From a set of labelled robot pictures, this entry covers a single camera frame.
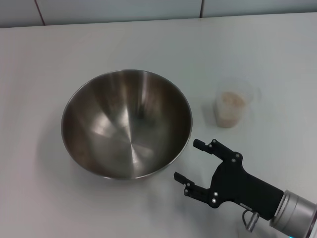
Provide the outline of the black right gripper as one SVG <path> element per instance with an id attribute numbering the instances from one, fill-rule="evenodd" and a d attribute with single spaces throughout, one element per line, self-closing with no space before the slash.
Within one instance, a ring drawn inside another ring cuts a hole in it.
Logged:
<path id="1" fill-rule="evenodd" d="M 193 181 L 175 172 L 174 179 L 185 186 L 185 196 L 212 208 L 218 208 L 223 202 L 230 201 L 259 213 L 265 220 L 274 217 L 284 192 L 247 173 L 242 167 L 242 154 L 232 151 L 216 139 L 209 144 L 195 139 L 193 146 L 215 155 L 223 162 L 212 176 L 210 189 L 195 185 Z"/>

